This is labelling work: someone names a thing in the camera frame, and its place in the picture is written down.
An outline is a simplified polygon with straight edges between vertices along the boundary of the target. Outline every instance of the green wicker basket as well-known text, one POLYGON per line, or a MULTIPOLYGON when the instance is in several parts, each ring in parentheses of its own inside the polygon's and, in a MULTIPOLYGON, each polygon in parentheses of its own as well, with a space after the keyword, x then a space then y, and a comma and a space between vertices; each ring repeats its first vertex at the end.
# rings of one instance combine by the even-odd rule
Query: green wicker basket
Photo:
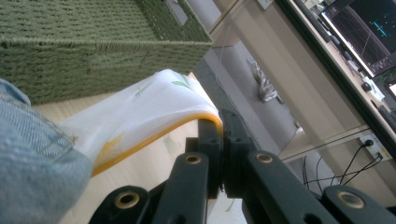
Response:
POLYGON ((119 91, 164 68, 188 73, 212 40, 178 4, 184 24, 161 0, 1 1, 0 77, 43 104, 119 91))

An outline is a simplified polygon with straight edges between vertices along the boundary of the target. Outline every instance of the yellow trim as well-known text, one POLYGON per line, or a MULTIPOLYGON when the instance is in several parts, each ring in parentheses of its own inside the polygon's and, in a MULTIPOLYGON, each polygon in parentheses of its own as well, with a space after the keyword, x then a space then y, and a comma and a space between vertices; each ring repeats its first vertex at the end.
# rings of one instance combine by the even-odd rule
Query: yellow trim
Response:
POLYGON ((102 165, 99 165, 98 167, 94 168, 94 170, 92 171, 92 177, 99 175, 100 173, 102 173, 103 171, 105 171, 106 169, 114 166, 115 164, 119 163, 120 161, 125 160, 127 157, 131 156, 132 154, 136 153, 137 151, 139 151, 140 149, 146 147, 147 145, 149 145, 150 143, 154 142, 155 140, 161 138, 162 136, 166 135, 167 133, 170 133, 171 131, 173 131, 175 128, 188 123, 192 120, 196 120, 196 119, 208 119, 211 120, 215 123, 216 128, 218 130, 218 132, 220 133, 220 135, 222 135, 222 124, 221 124, 221 120, 211 114, 196 114, 196 115, 192 115, 189 117, 184 118, 183 120, 176 122, 175 124, 173 124, 172 126, 164 129, 163 131, 149 137, 148 139, 146 139, 145 141, 141 142, 140 144, 138 144, 135 147, 131 147, 128 150, 122 152, 117 158, 114 158, 113 160, 107 161, 102 165))

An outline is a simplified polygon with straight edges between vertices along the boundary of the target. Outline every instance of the woven texture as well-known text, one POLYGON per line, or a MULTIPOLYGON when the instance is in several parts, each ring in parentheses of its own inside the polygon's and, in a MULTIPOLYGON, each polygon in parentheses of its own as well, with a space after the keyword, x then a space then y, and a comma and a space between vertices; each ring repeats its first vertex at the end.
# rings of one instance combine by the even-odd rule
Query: woven texture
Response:
POLYGON ((212 41, 185 0, 4 0, 0 77, 33 104, 119 91, 171 68, 188 73, 212 41))

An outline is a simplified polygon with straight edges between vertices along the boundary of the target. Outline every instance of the white fabric with yellow border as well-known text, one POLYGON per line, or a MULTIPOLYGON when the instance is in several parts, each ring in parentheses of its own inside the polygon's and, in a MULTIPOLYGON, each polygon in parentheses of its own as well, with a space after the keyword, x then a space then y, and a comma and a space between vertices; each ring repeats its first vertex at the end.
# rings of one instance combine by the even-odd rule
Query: white fabric with yellow border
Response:
POLYGON ((59 123, 97 175, 176 127, 219 111, 200 83, 170 69, 155 73, 59 123))

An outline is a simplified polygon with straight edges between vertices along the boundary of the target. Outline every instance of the denim fabric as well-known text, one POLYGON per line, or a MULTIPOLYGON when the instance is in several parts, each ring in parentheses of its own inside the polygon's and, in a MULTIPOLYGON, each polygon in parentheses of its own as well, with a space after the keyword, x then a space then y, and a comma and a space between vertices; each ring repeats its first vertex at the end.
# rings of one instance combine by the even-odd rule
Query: denim fabric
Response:
POLYGON ((0 223, 57 223, 88 184, 90 161, 0 79, 0 223))

